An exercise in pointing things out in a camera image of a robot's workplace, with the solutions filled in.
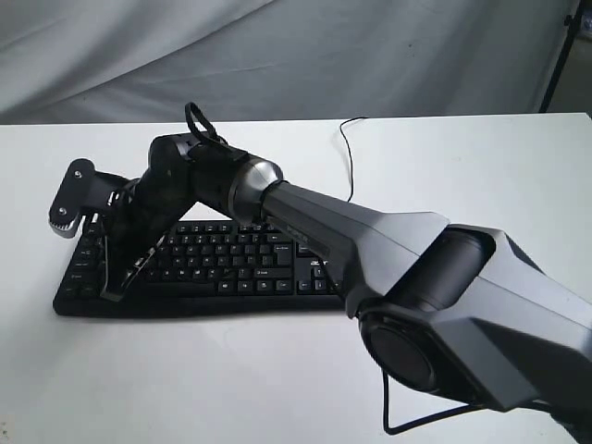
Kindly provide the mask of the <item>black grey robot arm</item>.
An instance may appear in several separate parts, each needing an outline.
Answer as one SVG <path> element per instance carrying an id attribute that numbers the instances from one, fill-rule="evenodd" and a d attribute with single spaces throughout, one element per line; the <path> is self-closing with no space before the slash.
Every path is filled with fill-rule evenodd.
<path id="1" fill-rule="evenodd" d="M 381 213 L 287 182 L 271 161 L 207 139 L 156 138 L 139 179 L 105 176 L 101 210 L 119 300 L 195 204 L 268 224 L 335 275 L 346 315 L 385 379 L 463 411 L 548 413 L 591 439 L 591 305 L 502 230 L 436 213 Z"/>

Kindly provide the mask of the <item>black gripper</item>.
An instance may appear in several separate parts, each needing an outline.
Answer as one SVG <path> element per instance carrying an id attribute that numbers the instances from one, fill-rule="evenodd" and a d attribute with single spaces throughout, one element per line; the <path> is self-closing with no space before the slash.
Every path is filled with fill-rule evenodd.
<path id="1" fill-rule="evenodd" d="M 119 193 L 106 208 L 106 226 L 101 224 L 100 296 L 120 302 L 195 199 L 188 173 L 145 173 L 139 179 L 97 173 L 95 177 L 106 186 L 105 197 Z"/>

